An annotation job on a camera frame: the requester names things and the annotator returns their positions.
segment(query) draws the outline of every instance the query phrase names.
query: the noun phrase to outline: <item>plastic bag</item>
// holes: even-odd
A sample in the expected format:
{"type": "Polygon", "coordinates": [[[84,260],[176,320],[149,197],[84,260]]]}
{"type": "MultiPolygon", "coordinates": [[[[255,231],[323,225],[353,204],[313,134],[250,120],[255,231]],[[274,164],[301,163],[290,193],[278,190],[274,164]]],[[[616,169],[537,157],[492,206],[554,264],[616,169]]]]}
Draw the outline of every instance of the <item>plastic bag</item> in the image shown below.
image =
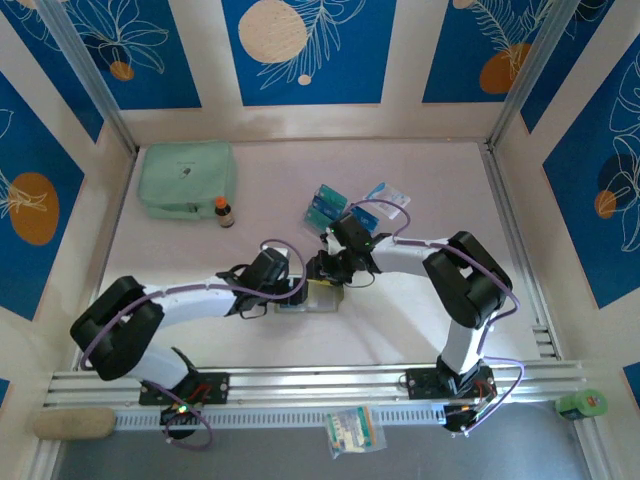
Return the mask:
{"type": "Polygon", "coordinates": [[[326,428],[333,458],[342,453],[368,453],[387,448],[382,425],[375,421],[369,407],[330,413],[326,428]]]}

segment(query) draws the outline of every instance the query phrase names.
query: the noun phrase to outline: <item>beige circle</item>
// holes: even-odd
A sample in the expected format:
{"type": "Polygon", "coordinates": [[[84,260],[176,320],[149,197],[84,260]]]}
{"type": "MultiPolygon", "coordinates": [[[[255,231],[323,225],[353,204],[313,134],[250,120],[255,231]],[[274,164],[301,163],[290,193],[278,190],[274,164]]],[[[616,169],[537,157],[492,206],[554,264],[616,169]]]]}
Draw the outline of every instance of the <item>beige circle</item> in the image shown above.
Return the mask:
{"type": "MultiPolygon", "coordinates": [[[[33,3],[33,0],[16,0],[18,3],[24,5],[27,8],[30,8],[31,10],[35,10],[36,6],[33,3]]],[[[62,2],[66,2],[67,0],[58,0],[60,3],[62,2]]]]}
{"type": "Polygon", "coordinates": [[[298,83],[302,86],[309,85],[311,83],[311,77],[309,75],[300,75],[298,77],[298,83]]]}
{"type": "Polygon", "coordinates": [[[240,43],[262,63],[291,60],[307,44],[307,28],[295,9],[282,0],[254,3],[238,23],[240,43]]]}
{"type": "Polygon", "coordinates": [[[469,8],[474,3],[476,3],[476,0],[453,0],[453,6],[459,9],[469,8]]]}

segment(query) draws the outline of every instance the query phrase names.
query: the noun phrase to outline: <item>orange circle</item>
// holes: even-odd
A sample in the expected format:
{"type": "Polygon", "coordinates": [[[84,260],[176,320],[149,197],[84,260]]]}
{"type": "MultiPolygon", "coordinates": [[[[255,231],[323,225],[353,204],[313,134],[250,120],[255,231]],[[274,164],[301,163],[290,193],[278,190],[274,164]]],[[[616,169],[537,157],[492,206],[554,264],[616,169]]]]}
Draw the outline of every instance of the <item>orange circle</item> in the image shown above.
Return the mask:
{"type": "Polygon", "coordinates": [[[520,71],[525,58],[529,55],[531,44],[518,43],[496,53],[482,67],[480,88],[490,94],[507,93],[520,71]]]}
{"type": "Polygon", "coordinates": [[[11,187],[9,198],[15,204],[9,209],[9,216],[13,229],[20,238],[31,245],[46,245],[56,233],[60,217],[55,187],[40,173],[18,175],[11,187]]]}
{"type": "Polygon", "coordinates": [[[128,63],[121,62],[119,60],[116,60],[109,66],[109,71],[111,72],[111,75],[113,75],[118,80],[121,80],[123,82],[128,82],[133,78],[133,75],[134,75],[133,68],[131,68],[131,65],[129,65],[128,63]]]}
{"type": "Polygon", "coordinates": [[[596,196],[596,213],[600,218],[611,218],[616,212],[616,196],[609,190],[603,190],[596,196]]]}

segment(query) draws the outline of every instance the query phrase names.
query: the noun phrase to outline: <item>small packet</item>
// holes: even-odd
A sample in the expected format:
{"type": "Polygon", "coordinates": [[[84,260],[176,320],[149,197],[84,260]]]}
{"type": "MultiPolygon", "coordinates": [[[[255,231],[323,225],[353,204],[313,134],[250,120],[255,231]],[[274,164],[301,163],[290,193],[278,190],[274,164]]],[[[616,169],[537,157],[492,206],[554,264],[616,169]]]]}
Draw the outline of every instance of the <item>small packet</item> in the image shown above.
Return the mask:
{"type": "MultiPolygon", "coordinates": [[[[400,205],[401,207],[407,206],[407,204],[411,201],[411,199],[407,195],[399,192],[385,182],[382,182],[376,188],[371,190],[369,195],[364,197],[365,200],[373,200],[376,198],[381,200],[388,200],[395,203],[396,205],[400,205]]],[[[371,205],[373,206],[373,208],[384,213],[391,220],[396,218],[398,216],[398,213],[400,213],[400,210],[391,205],[387,205],[386,203],[372,203],[371,205]]]]}
{"type": "Polygon", "coordinates": [[[369,407],[357,407],[327,415],[332,458],[343,453],[368,453],[387,448],[382,425],[374,422],[369,407]]]}

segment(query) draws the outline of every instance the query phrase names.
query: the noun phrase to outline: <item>white line drawing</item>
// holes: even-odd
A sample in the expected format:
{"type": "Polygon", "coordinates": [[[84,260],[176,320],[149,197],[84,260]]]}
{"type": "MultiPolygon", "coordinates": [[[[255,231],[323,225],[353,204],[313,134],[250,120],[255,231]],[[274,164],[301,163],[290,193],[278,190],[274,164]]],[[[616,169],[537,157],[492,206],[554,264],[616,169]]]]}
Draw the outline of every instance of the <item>white line drawing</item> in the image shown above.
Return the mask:
{"type": "MultiPolygon", "coordinates": [[[[494,50],[509,59],[509,75],[515,79],[524,63],[528,47],[534,34],[540,29],[553,4],[558,0],[540,0],[534,6],[533,0],[521,15],[513,11],[511,0],[453,0],[458,9],[468,9],[476,15],[480,32],[489,37],[494,50]]],[[[576,9],[565,33],[575,38],[579,22],[597,21],[606,10],[609,0],[583,0],[576,9]]]]}
{"type": "MultiPolygon", "coordinates": [[[[14,112],[7,109],[0,109],[0,140],[9,131],[14,112]]],[[[42,202],[47,198],[47,194],[29,195],[26,192],[14,187],[7,177],[0,170],[0,218],[4,218],[13,209],[20,211],[20,207],[33,208],[40,212],[46,212],[47,207],[42,202]]]]}
{"type": "Polygon", "coordinates": [[[623,252],[640,248],[640,51],[627,68],[609,116],[618,172],[598,194],[602,218],[622,212],[623,252]]]}
{"type": "Polygon", "coordinates": [[[340,51],[338,26],[358,15],[366,0],[260,0],[240,19],[238,33],[245,51],[262,63],[260,90],[286,79],[309,85],[313,76],[340,51]],[[355,7],[347,10],[347,5],[355,7]]]}
{"type": "MultiPolygon", "coordinates": [[[[40,16],[25,0],[3,1],[27,32],[59,51],[40,16]]],[[[133,78],[133,65],[164,73],[162,57],[153,47],[165,43],[169,31],[139,20],[138,0],[68,0],[62,5],[100,70],[121,81],[133,78]]]]}

